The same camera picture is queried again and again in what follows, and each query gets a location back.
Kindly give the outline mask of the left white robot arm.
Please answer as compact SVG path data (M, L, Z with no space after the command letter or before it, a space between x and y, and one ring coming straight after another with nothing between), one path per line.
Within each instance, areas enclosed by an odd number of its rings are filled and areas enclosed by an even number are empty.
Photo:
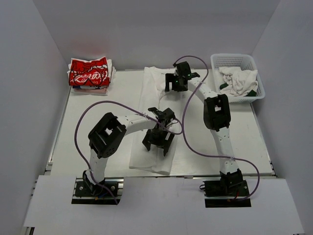
M117 117L111 112L106 113L90 131L91 169L83 173L83 180L92 195L99 195L103 191L108 157L118 150L126 135L146 130L142 141L146 150L150 151L155 146L157 150L162 150L163 157L169 153L175 134L167 131L167 127L176 119L175 113L170 108L160 111L152 107L148 111L155 117L145 114Z

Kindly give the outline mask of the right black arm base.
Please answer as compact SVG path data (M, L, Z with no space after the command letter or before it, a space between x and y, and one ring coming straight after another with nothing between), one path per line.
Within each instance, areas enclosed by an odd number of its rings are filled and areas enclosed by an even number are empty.
M246 180L230 190L222 186L221 181L203 181L199 189L204 192L206 208L250 208L250 199Z

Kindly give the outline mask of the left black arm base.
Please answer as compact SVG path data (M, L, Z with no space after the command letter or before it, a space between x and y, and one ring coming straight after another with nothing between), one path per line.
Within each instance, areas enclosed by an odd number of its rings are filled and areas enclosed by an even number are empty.
M104 183L115 196L117 203L109 191L100 186L96 186L96 191L92 193L82 178L75 180L71 203L74 205L117 205L122 196L123 181L109 179L105 180Z

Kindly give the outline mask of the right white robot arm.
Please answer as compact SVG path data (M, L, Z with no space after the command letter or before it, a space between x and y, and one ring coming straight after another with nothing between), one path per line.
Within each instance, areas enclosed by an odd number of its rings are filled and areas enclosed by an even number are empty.
M203 121L210 130L220 159L221 190L226 195L233 195L243 182L229 136L231 121L228 98L224 94L212 91L200 75L191 72L188 62L173 64L174 73L165 75L165 91L191 91L203 103Z

